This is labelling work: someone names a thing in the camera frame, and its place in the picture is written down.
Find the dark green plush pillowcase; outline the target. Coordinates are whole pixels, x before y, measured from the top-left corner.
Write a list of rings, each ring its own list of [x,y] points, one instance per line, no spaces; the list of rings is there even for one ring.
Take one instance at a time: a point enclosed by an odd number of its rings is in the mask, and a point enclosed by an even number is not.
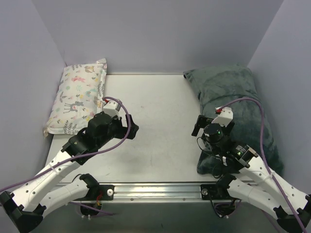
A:
[[[256,152],[263,149],[269,167],[283,175],[284,164],[267,119],[264,120],[263,145],[259,145],[261,114],[251,101],[259,100],[252,71],[236,64],[187,70],[183,75],[199,100],[200,113],[214,118],[215,108],[230,103],[235,122],[231,138],[246,143]]]

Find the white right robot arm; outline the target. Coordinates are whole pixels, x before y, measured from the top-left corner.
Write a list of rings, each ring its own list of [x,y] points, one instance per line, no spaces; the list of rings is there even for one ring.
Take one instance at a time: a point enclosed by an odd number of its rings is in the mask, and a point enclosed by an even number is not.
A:
[[[222,199],[240,199],[269,214],[288,233],[302,233],[311,220],[310,195],[294,188],[265,165],[259,154],[246,143],[230,138],[233,122],[219,124],[199,115],[192,136],[200,137],[208,149],[202,154],[216,165],[216,189]]]

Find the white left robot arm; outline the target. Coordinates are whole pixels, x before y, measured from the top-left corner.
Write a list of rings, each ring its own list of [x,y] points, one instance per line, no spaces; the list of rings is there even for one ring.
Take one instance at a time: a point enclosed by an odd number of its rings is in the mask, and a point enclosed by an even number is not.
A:
[[[56,190],[53,187],[96,155],[110,140],[134,139],[139,127],[131,115],[127,116],[126,122],[127,126],[123,126],[119,116],[104,112],[96,114],[33,179],[12,192],[1,193],[0,203],[19,232],[31,232],[50,212],[71,201],[97,197],[100,185],[90,174],[80,175]]]

